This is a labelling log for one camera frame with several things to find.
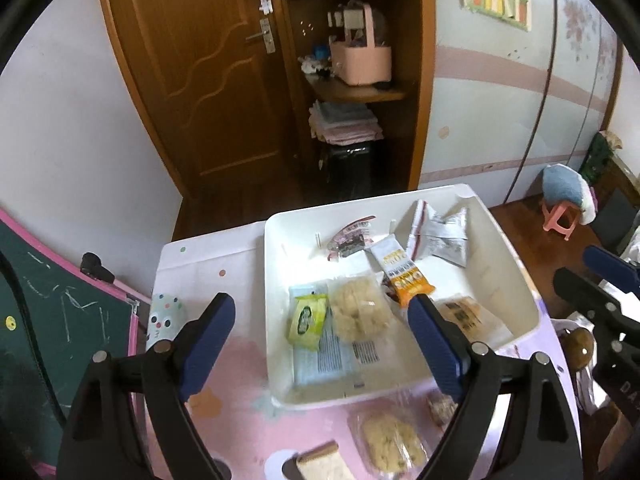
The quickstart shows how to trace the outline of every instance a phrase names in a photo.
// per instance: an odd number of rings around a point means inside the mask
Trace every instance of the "pink tablecloth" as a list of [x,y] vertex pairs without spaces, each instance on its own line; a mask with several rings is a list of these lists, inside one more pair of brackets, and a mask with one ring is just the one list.
[[[229,293],[236,302],[236,325],[207,380],[190,400],[192,419],[214,458],[225,462],[234,480],[283,480],[282,464],[293,454],[335,440],[347,465],[360,479],[369,479],[347,425],[358,405],[306,412],[276,408],[268,391],[264,325],[264,222],[167,244],[156,274],[154,294],[171,294],[197,318],[217,292]],[[533,285],[532,292],[540,295]],[[568,394],[576,427],[577,407],[566,362],[542,300],[542,320],[536,331],[505,353],[529,358],[543,350],[558,368]],[[506,399],[497,410],[473,478],[482,478],[491,463],[502,428]],[[154,473],[170,474],[147,421]],[[437,430],[428,438],[434,446]]]

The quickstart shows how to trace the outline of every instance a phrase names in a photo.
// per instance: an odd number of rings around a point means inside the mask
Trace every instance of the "door handle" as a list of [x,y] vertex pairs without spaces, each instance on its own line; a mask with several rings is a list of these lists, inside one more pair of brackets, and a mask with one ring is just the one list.
[[268,18],[260,20],[260,32],[247,36],[244,40],[249,41],[256,38],[262,38],[264,40],[264,47],[267,54],[273,54],[276,51],[276,44],[273,41],[273,34],[271,33],[271,23],[269,23]]
[[261,38],[263,37],[265,34],[267,33],[266,30],[262,31],[262,32],[256,32],[255,34],[252,34],[250,36],[247,36],[246,38],[244,38],[245,41],[249,41],[249,40],[254,40],[255,38]]

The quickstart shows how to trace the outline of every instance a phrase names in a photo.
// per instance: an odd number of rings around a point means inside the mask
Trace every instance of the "white plastic bin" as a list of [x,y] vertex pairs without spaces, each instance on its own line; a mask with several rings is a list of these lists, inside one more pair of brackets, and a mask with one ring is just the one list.
[[293,350],[286,339],[290,286],[367,269],[381,270],[368,251],[340,262],[327,261],[327,242],[350,222],[375,215],[371,221],[374,241],[394,232],[405,247],[420,198],[441,214],[457,210],[461,203],[469,208],[466,269],[436,256],[415,262],[436,286],[431,299],[437,301],[454,294],[475,298],[503,320],[513,334],[513,340],[505,345],[537,327],[540,311],[511,253],[513,249],[491,213],[466,184],[279,213],[267,220],[264,232],[267,366],[274,402],[290,409],[333,406],[371,399],[431,379],[417,342],[400,322],[393,325],[379,350],[392,358],[362,367],[357,381],[345,377],[298,386],[294,382]]

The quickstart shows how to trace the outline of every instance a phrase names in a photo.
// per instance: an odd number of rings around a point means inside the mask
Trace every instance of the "cartoon face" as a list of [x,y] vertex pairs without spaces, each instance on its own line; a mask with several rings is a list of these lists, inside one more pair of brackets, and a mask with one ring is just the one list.
[[162,339],[173,341],[185,323],[187,312],[178,298],[167,294],[154,295],[146,326],[146,350]]

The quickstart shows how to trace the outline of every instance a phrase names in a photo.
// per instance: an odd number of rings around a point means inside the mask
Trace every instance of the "bolt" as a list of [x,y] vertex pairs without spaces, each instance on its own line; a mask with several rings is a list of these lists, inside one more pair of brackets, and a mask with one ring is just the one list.
[[154,345],[154,352],[157,354],[164,354],[169,350],[171,350],[171,341],[168,341],[167,339],[162,339],[162,341],[158,341]]
[[551,359],[549,359],[549,356],[544,352],[536,352],[536,361],[541,365],[548,365],[551,362]]
[[476,341],[471,345],[471,349],[474,354],[487,355],[489,353],[489,347],[481,341]]
[[107,358],[107,355],[107,352],[105,352],[104,350],[98,350],[92,357],[92,360],[94,361],[94,363],[101,363]]

